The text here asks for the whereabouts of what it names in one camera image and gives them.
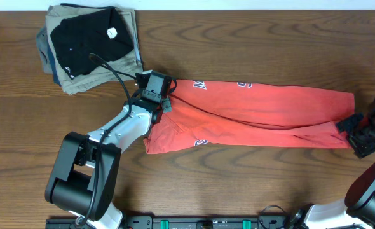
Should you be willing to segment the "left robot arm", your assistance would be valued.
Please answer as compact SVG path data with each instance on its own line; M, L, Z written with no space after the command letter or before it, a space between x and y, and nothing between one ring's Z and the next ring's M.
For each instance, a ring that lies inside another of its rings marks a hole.
M47 228L121 228L123 213L112 203L122 153L170 108L177 82L156 71L135 75L138 90L103 127L68 133L46 185L47 202L75 215L49 219Z

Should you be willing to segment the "red printed t-shirt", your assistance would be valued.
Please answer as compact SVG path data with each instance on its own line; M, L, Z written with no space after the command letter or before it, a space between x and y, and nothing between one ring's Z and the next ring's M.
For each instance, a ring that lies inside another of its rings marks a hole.
M148 154L207 143L283 148L348 148L336 123L354 114L352 93L301 86L177 80L144 139Z

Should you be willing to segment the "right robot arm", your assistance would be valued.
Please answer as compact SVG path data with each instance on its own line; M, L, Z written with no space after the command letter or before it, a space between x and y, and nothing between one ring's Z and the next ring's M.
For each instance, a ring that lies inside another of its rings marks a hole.
M336 127L359 158L374 153L375 98L366 115L354 114ZM354 181L343 201L300 209L284 228L375 228L375 162Z

